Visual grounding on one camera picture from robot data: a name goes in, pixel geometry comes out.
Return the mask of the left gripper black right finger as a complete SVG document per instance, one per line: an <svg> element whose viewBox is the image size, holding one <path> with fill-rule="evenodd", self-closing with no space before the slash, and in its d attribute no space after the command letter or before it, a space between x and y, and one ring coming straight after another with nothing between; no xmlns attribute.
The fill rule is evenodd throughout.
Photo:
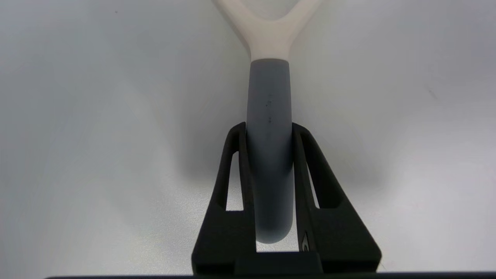
<svg viewBox="0 0 496 279"><path fill-rule="evenodd" d="M293 124L296 229L301 252L324 273L376 272L381 250L347 198L311 132Z"/></svg>

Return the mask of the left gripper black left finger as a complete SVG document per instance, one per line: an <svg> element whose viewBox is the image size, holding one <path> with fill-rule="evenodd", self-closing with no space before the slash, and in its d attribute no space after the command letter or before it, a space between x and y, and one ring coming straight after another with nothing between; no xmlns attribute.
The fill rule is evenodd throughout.
<svg viewBox="0 0 496 279"><path fill-rule="evenodd" d="M241 211L228 211L232 156L238 153ZM234 275L237 260L256 251L253 179L247 154L246 123L230 129L225 139L213 192L193 252L196 276Z"/></svg>

